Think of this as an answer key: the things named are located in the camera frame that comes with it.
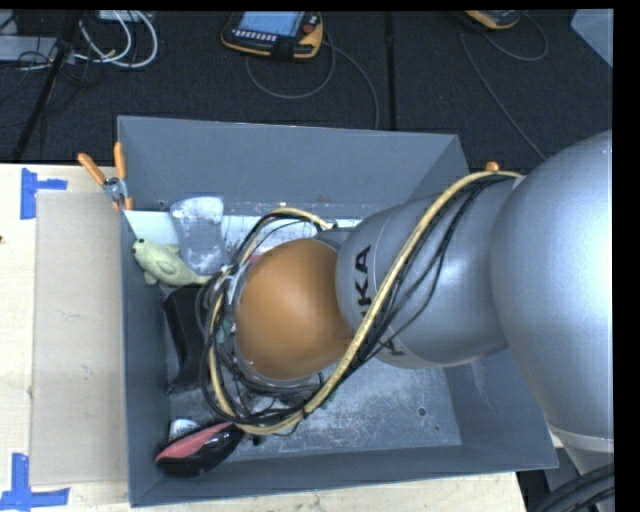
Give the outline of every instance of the gray box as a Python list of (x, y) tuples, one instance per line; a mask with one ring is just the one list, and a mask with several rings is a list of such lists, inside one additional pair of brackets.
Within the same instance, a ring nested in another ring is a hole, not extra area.
[[(286, 202), (324, 218), (365, 218), (468, 173), (455, 135), (121, 116), (118, 140), (139, 210), (167, 210), (199, 193), (222, 195), (226, 214), (259, 215)], [(133, 506), (557, 466), (544, 418), (504, 350), (450, 369), (374, 361), (292, 437), (241, 445), (195, 479), (165, 475), (153, 460), (184, 402), (165, 394), (173, 355), (163, 296), (144, 283), (134, 241), (122, 216)]]

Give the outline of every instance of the yellow device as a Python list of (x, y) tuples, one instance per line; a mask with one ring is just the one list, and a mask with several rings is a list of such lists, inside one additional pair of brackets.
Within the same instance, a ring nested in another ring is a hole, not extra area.
[(231, 14), (222, 44), (278, 60), (310, 59), (322, 44), (318, 11), (241, 11)]

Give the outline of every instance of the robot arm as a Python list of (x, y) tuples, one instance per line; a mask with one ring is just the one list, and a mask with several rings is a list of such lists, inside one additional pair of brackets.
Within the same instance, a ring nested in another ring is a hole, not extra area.
[[(282, 218), (319, 233), (252, 262)], [(203, 393), (222, 420), (268, 435), (295, 428), (371, 357), (446, 367), (510, 348), (587, 472), (613, 457), (611, 270), (611, 132), (526, 177), (470, 174), (355, 228), (276, 210), (203, 294)], [(286, 408), (255, 412), (225, 374)]]

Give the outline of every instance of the blue tape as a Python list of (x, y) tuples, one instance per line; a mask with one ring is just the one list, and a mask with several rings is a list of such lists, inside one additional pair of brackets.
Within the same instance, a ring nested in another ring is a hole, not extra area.
[(66, 505), (69, 489), (50, 492), (31, 492), (29, 487), (29, 457), (14, 453), (11, 457), (11, 490), (0, 496), (0, 510), (29, 512), (33, 507)]
[(34, 219), (36, 216), (36, 192), (39, 189), (66, 190), (65, 180), (48, 179), (38, 181), (38, 174), (26, 167), (22, 168), (22, 197), (20, 202), (20, 219)]

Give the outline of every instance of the green toy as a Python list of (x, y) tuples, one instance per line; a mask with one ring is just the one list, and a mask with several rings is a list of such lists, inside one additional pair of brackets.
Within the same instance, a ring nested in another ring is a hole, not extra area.
[(211, 276), (199, 276), (178, 256), (177, 244), (158, 244), (140, 239), (133, 244), (133, 257), (144, 270), (144, 280), (153, 285), (158, 281), (170, 286), (205, 284)]

